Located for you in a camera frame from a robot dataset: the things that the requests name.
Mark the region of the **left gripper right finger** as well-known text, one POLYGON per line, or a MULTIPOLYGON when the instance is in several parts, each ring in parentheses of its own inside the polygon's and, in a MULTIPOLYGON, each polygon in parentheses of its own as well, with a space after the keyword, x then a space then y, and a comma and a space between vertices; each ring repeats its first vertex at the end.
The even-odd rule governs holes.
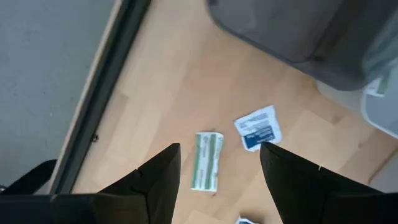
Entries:
POLYGON ((260 161, 283 224, 398 224, 398 192, 378 191, 270 142, 261 145, 260 161))

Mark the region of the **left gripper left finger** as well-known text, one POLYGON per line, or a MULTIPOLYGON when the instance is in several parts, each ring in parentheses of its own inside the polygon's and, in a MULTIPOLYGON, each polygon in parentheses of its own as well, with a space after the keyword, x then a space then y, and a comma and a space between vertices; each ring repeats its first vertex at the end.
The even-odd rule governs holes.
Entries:
POLYGON ((56 163, 39 164, 0 192, 0 224, 172 223, 180 185, 179 143, 93 194, 37 194, 56 163))

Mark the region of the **green-striped bandage wrapper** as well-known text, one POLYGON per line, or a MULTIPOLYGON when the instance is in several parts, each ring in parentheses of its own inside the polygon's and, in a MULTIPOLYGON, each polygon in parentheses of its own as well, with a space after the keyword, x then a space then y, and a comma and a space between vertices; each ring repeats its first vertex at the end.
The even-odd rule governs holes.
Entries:
POLYGON ((195 160, 191 189, 216 192, 218 188, 218 162, 224 136, 217 132, 198 132, 195 135, 195 160))

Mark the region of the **light grey plastic bin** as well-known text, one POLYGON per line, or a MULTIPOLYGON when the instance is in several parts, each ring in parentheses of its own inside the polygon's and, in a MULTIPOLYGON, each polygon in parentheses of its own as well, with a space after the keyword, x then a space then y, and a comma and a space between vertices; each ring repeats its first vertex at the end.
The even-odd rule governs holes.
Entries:
POLYGON ((398 139, 398 59, 379 72, 364 88, 361 112, 371 125, 398 139))

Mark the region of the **dark translucent plastic bin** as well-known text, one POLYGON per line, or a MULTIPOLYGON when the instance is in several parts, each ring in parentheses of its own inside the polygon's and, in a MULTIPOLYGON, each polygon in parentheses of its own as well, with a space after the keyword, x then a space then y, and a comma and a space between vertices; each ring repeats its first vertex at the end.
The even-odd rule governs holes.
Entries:
POLYGON ((398 0, 206 0, 213 21, 337 90, 398 68, 398 0))

